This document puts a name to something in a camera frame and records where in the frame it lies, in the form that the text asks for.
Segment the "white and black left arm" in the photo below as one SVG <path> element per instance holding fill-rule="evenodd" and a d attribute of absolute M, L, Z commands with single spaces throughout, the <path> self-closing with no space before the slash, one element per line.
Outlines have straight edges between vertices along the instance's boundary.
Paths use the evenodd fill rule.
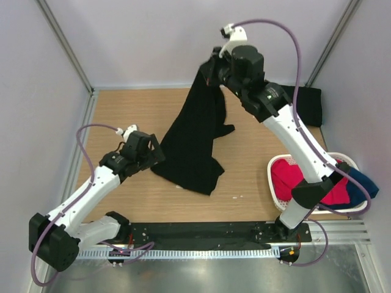
<path fill-rule="evenodd" d="M 131 127 L 120 150 L 105 154 L 86 182 L 47 215 L 29 221 L 29 250 L 57 272 L 68 269 L 79 252 L 103 241 L 125 243 L 130 221 L 117 212 L 84 224 L 94 207 L 124 180 L 162 162 L 165 157 L 154 134 Z"/>

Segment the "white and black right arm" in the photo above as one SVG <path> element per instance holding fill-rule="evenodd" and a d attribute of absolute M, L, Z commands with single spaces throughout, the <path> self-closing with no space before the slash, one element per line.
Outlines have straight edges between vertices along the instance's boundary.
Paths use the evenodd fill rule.
<path fill-rule="evenodd" d="M 218 46 L 213 48 L 209 61 L 206 83 L 227 87 L 246 112 L 283 143 L 303 174 L 303 180 L 293 188 L 288 206 L 275 221 L 276 236 L 288 242 L 350 167 L 330 157 L 305 125 L 294 118 L 292 98 L 281 85 L 265 79 L 264 58 L 257 48 L 239 45 L 226 52 Z"/>

